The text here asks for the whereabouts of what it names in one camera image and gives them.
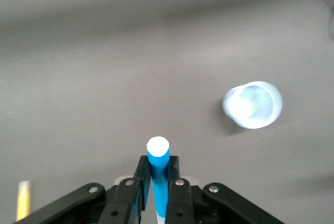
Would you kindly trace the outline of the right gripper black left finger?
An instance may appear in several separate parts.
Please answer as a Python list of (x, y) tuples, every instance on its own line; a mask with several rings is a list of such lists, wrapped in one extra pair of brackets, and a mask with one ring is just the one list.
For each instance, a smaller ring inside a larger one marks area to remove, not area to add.
[(17, 223), (140, 223), (150, 187), (150, 165), (141, 156), (131, 178), (106, 190), (88, 183), (34, 211)]

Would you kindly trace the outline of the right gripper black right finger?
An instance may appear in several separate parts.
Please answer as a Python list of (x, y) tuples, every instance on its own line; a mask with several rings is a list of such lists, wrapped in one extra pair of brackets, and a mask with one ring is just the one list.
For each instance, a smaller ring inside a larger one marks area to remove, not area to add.
[(178, 156), (170, 157), (168, 180), (166, 223), (282, 223), (221, 183), (191, 185), (180, 176)]

